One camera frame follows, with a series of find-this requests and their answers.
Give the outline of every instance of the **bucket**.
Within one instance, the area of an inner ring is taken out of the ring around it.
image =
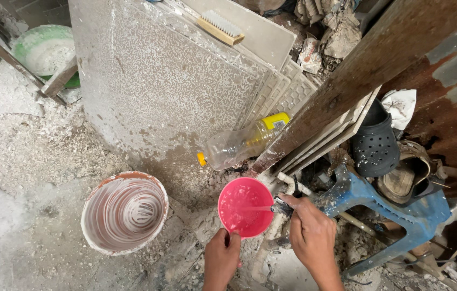
[[[253,211],[243,208],[272,206],[273,197],[263,183],[253,178],[237,178],[225,185],[218,199],[218,215],[223,226],[241,239],[262,234],[273,219],[271,211]]]
[[[56,24],[40,25],[13,41],[11,53],[33,74],[49,80],[58,68],[67,64],[67,58],[75,54],[72,29]],[[76,72],[64,87],[71,89],[79,85]]]
[[[81,228],[91,248],[126,255],[153,240],[167,216],[167,193],[154,176],[122,172],[103,180],[87,198]]]

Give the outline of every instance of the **green bucket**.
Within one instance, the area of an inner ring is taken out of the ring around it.
[[[41,25],[26,31],[12,44],[12,55],[33,74],[49,80],[70,54],[74,54],[72,30],[63,25]],[[79,87],[79,74],[64,85]]]

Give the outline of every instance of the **blue plastic stool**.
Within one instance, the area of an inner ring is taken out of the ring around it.
[[[402,239],[343,271],[344,278],[379,266],[432,239],[437,225],[451,215],[442,190],[399,205],[378,194],[365,178],[358,177],[344,165],[338,166],[335,173],[336,184],[313,200],[323,213],[334,217],[353,206],[364,205],[406,230],[406,236]]]

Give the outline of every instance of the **yellow label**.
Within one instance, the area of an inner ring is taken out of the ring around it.
[[[288,122],[290,122],[290,117],[286,112],[279,112],[276,115],[268,116],[261,120],[266,126],[266,129],[274,129],[288,124]]]

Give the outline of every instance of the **wooden beam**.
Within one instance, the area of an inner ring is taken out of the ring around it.
[[[10,65],[12,65],[17,71],[22,73],[22,75],[28,77],[33,84],[35,84],[38,88],[42,89],[43,83],[38,80],[38,78],[33,75],[28,69],[26,69],[20,62],[18,62],[17,59],[15,59],[5,48],[3,48],[0,45],[0,57],[2,57],[6,62],[8,62]],[[42,97],[48,97],[45,94],[43,94],[40,90],[37,92],[40,96]],[[52,100],[54,100],[56,103],[66,106],[65,101],[59,97],[59,96],[52,96]]]
[[[457,0],[395,0],[250,169],[270,168],[457,30]]]
[[[56,73],[45,83],[45,85],[40,89],[42,93],[47,95],[47,97],[54,97],[56,96],[64,87],[64,85],[70,80],[72,76],[77,71],[77,60],[76,54],[70,57],[67,60],[67,64],[58,69]]]

